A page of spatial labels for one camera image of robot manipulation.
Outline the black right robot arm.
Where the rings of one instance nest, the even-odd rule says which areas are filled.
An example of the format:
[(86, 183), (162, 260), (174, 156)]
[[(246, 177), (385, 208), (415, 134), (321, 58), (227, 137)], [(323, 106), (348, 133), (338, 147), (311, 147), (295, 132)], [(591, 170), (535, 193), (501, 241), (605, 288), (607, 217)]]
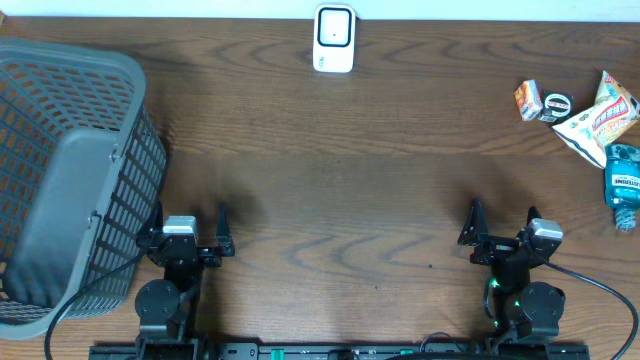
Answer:
[(471, 201), (457, 243), (473, 248), (471, 263), (491, 268), (484, 311), (496, 327), (487, 341), (492, 352), (503, 344), (546, 344), (558, 336), (566, 296), (546, 282), (532, 281), (531, 270), (550, 259), (562, 238), (558, 223), (542, 218), (534, 206), (516, 236), (492, 235), (481, 201)]

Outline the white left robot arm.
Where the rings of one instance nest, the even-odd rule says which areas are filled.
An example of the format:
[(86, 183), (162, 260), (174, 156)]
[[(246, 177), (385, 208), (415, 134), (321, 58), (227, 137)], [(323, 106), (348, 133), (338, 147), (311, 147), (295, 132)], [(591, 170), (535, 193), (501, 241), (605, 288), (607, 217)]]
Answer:
[(139, 335), (133, 357), (150, 359), (216, 359), (216, 346), (195, 331), (204, 270), (219, 268), (236, 249), (226, 209), (219, 208), (213, 247), (199, 246), (197, 219), (163, 217), (157, 204), (140, 228), (136, 244), (144, 255), (164, 270), (161, 279), (141, 287), (135, 298)]

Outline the teal mouthwash bottle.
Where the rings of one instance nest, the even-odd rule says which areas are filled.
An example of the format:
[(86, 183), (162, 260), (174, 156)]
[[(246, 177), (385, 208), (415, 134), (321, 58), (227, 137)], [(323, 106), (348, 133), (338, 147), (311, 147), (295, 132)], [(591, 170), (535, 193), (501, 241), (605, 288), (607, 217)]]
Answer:
[(630, 232), (638, 223), (639, 149), (610, 144), (605, 151), (605, 202), (614, 212), (616, 229)]

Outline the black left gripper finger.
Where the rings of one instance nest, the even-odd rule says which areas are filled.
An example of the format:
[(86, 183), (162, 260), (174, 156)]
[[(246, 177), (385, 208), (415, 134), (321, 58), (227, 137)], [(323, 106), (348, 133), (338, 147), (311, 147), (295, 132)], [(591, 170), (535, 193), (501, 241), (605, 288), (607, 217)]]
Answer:
[(162, 234), (163, 219), (163, 206), (158, 201), (136, 235), (136, 245), (139, 248), (149, 248), (154, 244), (156, 238)]
[(216, 225), (215, 238), (221, 257), (234, 257), (235, 244), (231, 235), (227, 212), (224, 204), (219, 206), (218, 222)]

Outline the small orange packet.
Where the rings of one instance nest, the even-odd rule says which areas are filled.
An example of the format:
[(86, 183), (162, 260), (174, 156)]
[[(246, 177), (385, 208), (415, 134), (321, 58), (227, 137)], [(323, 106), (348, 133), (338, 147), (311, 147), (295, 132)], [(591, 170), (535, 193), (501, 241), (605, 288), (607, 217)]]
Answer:
[(542, 111), (543, 104), (535, 80), (525, 80), (514, 91), (516, 105), (523, 121), (534, 120)]

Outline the yellow snack bag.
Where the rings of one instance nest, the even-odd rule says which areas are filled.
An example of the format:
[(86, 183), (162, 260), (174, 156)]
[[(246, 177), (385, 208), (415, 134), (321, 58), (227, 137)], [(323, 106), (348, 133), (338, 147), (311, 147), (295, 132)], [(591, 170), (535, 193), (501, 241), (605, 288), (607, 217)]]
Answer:
[(594, 166), (604, 169), (605, 148), (639, 120), (639, 101), (608, 72), (603, 71), (594, 105), (552, 131)]

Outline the green round-label box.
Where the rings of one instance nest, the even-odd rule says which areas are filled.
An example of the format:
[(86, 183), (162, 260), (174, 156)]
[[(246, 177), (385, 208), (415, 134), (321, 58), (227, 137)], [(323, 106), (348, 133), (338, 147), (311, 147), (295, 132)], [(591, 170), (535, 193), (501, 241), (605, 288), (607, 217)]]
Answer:
[(540, 121), (562, 122), (568, 119), (573, 111), (573, 97), (571, 95), (544, 90), (541, 100), (543, 108), (538, 116)]

